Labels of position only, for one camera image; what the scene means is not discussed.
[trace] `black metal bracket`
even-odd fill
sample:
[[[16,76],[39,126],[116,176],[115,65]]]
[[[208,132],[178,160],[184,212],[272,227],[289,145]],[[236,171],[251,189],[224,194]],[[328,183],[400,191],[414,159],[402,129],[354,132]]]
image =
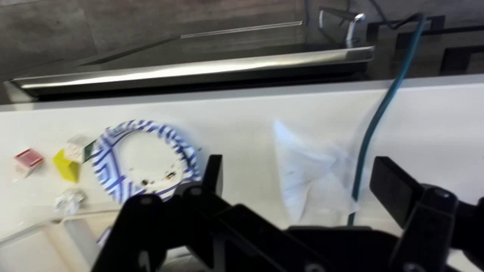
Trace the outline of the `black metal bracket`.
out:
[[[440,64],[440,74],[466,74],[470,64],[470,58],[476,53],[484,53],[484,46],[446,49],[443,52],[443,59]]]
[[[420,186],[390,159],[376,157],[370,188],[404,225],[400,239],[367,227],[281,231],[216,195],[220,169],[222,157],[210,156],[202,182],[178,186],[169,201],[130,198],[92,271],[158,271],[166,251],[178,247],[187,247],[205,269],[230,272],[443,272],[453,271],[446,266],[450,247],[464,250],[476,265],[484,260],[484,201],[473,207],[450,192]]]
[[[444,269],[449,247],[462,250],[484,269],[484,198],[476,207],[461,203],[444,189],[419,185],[388,157],[375,159],[370,191],[404,228],[391,257],[393,269]]]

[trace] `blue patterned plate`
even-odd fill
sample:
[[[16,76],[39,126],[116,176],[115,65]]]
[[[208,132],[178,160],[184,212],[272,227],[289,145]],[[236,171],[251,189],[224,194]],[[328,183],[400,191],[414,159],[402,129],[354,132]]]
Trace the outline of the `blue patterned plate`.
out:
[[[99,185],[119,204],[139,194],[169,200],[178,185],[201,180],[195,148],[174,129],[145,120],[106,129],[90,160]]]

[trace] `yellow cube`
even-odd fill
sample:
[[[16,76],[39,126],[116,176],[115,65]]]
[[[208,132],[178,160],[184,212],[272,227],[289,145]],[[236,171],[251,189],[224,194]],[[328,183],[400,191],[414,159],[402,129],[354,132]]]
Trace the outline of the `yellow cube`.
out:
[[[71,183],[78,183],[80,163],[65,159],[63,150],[60,150],[53,157],[53,163],[56,165],[63,180],[68,180]]]

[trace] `white countertop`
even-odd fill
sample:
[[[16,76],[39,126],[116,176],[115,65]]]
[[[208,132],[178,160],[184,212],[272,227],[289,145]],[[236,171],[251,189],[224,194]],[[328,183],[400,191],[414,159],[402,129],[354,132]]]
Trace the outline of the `white countertop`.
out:
[[[0,234],[54,216],[53,200],[72,185],[56,174],[51,156],[69,136],[98,136],[109,126],[137,118],[174,126],[202,148],[201,160],[210,153],[222,154],[224,198],[243,203],[275,225],[287,227],[272,123],[284,123],[314,145],[334,142],[355,157],[369,118],[388,85],[307,85],[0,108]],[[10,162],[25,147],[41,151],[47,163],[15,183]],[[416,180],[440,185],[475,203],[484,195],[484,76],[407,80],[375,133],[367,169],[375,156],[388,156]],[[89,165],[83,168],[77,188],[87,194],[90,209],[116,207],[95,182]],[[357,224],[399,233],[369,191],[361,197]]]

